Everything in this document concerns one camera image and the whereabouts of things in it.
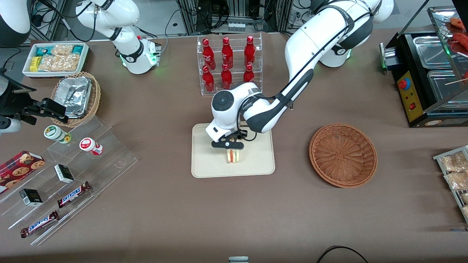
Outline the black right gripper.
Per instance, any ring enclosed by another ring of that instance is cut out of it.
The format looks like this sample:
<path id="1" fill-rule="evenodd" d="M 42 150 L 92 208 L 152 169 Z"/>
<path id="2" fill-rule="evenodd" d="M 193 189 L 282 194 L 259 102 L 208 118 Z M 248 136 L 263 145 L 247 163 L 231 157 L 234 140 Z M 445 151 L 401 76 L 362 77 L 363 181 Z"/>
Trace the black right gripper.
<path id="1" fill-rule="evenodd" d="M 30 125 L 36 124 L 36 116 L 48 117 L 54 123 L 67 124 L 69 117 L 65 115 L 66 107 L 52 100 L 44 98 L 41 102 L 34 100 L 30 92 L 35 88 L 18 88 L 15 85 L 1 85 L 1 125 L 10 125 L 10 119 L 24 121 Z"/>

